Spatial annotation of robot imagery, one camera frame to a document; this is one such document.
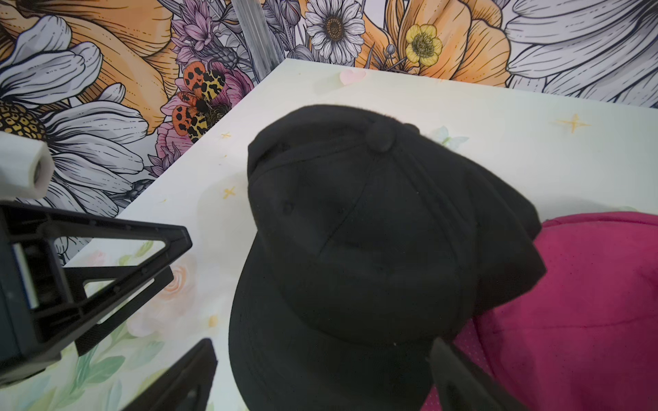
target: green leaf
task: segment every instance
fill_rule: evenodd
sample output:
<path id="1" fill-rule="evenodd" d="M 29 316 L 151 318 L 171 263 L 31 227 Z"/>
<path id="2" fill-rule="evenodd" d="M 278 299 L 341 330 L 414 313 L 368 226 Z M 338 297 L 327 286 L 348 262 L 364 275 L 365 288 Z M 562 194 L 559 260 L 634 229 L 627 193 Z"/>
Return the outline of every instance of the green leaf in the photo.
<path id="1" fill-rule="evenodd" d="M 158 352 L 163 349 L 165 343 L 162 341 L 151 341 L 146 346 L 137 350 L 128 360 L 128 369 L 135 370 L 143 365 L 148 364 Z"/>
<path id="2" fill-rule="evenodd" d="M 130 254 L 126 254 L 124 256 L 121 256 L 119 258 L 119 266 L 127 266 L 128 262 L 130 261 L 131 258 L 132 258 L 132 255 L 130 255 Z"/>
<path id="3" fill-rule="evenodd" d="M 35 403 L 28 408 L 28 411 L 47 411 L 48 407 L 50 407 L 50 403 L 53 402 L 54 396 L 55 396 L 55 388 L 48 391 L 40 399 L 35 401 Z"/>
<path id="4" fill-rule="evenodd" d="M 85 384 L 99 384 L 105 382 L 115 372 L 121 368 L 121 365 L 126 360 L 126 357 L 119 355 L 114 357 L 107 357 L 104 360 L 98 361 L 89 369 L 89 375 L 85 380 Z"/>
<path id="5" fill-rule="evenodd" d="M 116 380 L 112 387 L 107 391 L 105 399 L 105 411 L 117 411 L 119 409 L 119 401 L 121 400 L 121 380 Z"/>
<path id="6" fill-rule="evenodd" d="M 84 390 L 82 388 L 75 389 L 71 391 L 62 401 L 60 401 L 55 408 L 64 408 L 67 405 L 71 405 L 82 397 Z"/>
<path id="7" fill-rule="evenodd" d="M 87 375 L 89 374 L 89 363 L 91 362 L 91 358 L 93 357 L 97 348 L 98 345 L 95 345 L 91 350 L 89 350 L 89 352 L 87 352 L 87 354 L 78 358 L 78 363 L 76 364 L 76 379 L 73 383 L 73 388 L 71 388 L 72 392 L 75 391 L 76 388 L 81 387 L 84 384 L 84 381 L 87 379 Z"/>
<path id="8" fill-rule="evenodd" d="M 160 375 L 163 375 L 167 371 L 166 368 L 163 368 L 161 370 L 157 370 L 153 374 L 149 375 L 144 379 L 144 381 L 141 382 L 139 387 L 137 388 L 137 394 L 135 394 L 135 397 L 138 397 L 140 394 L 142 394 L 146 388 L 150 387 L 151 384 L 155 382 L 156 379 L 160 378 Z"/>
<path id="9" fill-rule="evenodd" d="M 151 247 L 153 247 L 153 241 L 152 240 L 149 240 L 149 241 L 145 242 L 144 244 L 141 245 L 139 250 L 137 250 L 137 252 L 135 253 L 135 257 L 143 256 L 144 254 L 146 254 L 148 252 L 148 250 L 151 249 Z"/>

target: pink heart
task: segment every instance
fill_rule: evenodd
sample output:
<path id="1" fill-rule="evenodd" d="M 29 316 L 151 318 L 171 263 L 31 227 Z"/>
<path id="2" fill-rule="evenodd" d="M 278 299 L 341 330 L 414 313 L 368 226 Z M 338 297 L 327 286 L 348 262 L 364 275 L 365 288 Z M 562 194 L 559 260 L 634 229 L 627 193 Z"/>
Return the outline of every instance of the pink heart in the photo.
<path id="1" fill-rule="evenodd" d="M 340 72 L 340 82 L 343 85 L 358 83 L 366 76 L 366 70 L 352 71 L 343 70 Z"/>

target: pink fabric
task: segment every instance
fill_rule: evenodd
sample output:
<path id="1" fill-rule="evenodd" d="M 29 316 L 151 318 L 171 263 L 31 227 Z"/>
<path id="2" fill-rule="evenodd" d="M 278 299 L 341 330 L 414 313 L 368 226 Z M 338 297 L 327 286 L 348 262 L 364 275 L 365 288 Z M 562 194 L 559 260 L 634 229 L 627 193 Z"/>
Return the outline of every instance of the pink fabric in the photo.
<path id="1" fill-rule="evenodd" d="M 546 276 L 476 320 L 495 378 L 531 410 L 658 409 L 658 216 L 562 217 L 535 244 Z"/>
<path id="2" fill-rule="evenodd" d="M 473 320 L 469 320 L 457 338 L 455 338 L 455 345 L 478 367 L 482 368 L 489 375 L 492 375 L 489 363 L 484 358 L 484 351 L 482 350 L 482 345 L 478 339 L 478 333 L 475 330 Z M 439 394 L 436 391 L 436 387 L 432 387 L 430 394 L 427 396 L 427 399 L 420 410 L 441 411 L 441 403 L 439 402 Z"/>

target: white cylinder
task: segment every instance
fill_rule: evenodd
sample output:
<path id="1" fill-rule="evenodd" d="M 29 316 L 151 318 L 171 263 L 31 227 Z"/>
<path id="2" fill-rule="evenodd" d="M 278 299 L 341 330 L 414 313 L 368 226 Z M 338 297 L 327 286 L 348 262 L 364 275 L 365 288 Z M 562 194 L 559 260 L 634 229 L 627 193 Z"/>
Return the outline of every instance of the white cylinder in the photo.
<path id="1" fill-rule="evenodd" d="M 44 141 L 0 132 L 0 198 L 43 198 L 53 171 Z"/>

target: yellow star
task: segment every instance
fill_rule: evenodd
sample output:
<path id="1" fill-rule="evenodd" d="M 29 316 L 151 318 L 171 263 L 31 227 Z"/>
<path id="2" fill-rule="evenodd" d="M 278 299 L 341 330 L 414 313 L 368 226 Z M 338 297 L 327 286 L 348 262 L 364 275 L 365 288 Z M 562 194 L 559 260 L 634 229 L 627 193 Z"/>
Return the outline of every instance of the yellow star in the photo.
<path id="1" fill-rule="evenodd" d="M 228 189 L 228 188 L 224 189 L 224 200 L 226 200 L 231 195 L 235 195 L 233 190 L 235 190 L 235 187 L 232 187 L 231 189 Z"/>
<path id="2" fill-rule="evenodd" d="M 591 126 L 591 124 L 585 124 L 581 123 L 580 118 L 578 117 L 577 114 L 574 114 L 574 118 L 571 121 L 566 121 L 566 120 L 558 120 L 558 123 L 562 124 L 570 124 L 571 125 L 571 134 L 573 134 L 578 127 L 584 127 L 584 126 Z"/>

